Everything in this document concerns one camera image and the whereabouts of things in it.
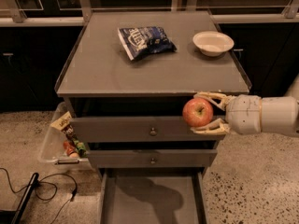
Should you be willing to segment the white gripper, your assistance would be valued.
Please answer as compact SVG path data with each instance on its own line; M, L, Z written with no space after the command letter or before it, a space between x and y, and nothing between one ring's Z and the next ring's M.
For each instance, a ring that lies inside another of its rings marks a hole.
M262 99L255 95L226 95L219 92L197 92L194 98L204 98L222 111L225 120L215 119L205 126L191 127L191 131L201 135L225 135L230 130L238 134L256 134L261 131Z

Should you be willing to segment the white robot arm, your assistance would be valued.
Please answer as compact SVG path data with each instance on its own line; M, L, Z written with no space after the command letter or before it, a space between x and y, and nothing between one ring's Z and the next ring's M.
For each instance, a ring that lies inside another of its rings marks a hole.
M206 126L191 127L201 135L242 135L278 133L298 136L299 104L291 96L262 98L257 95L226 95L222 92L197 92L194 98L204 98L225 112Z

